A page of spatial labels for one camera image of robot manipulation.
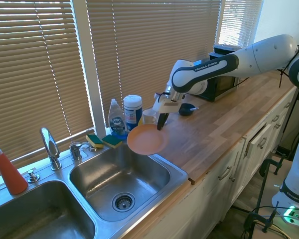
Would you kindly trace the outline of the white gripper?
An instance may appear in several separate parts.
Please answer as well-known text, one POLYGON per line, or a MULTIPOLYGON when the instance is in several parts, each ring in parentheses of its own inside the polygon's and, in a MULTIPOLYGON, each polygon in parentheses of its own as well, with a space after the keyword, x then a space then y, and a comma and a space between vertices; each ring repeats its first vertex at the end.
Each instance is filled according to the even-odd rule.
POLYGON ((175 113, 180 109, 184 94, 155 94, 155 103, 152 107, 154 111, 159 113, 157 120, 157 129, 161 130, 169 116, 169 113, 175 113))

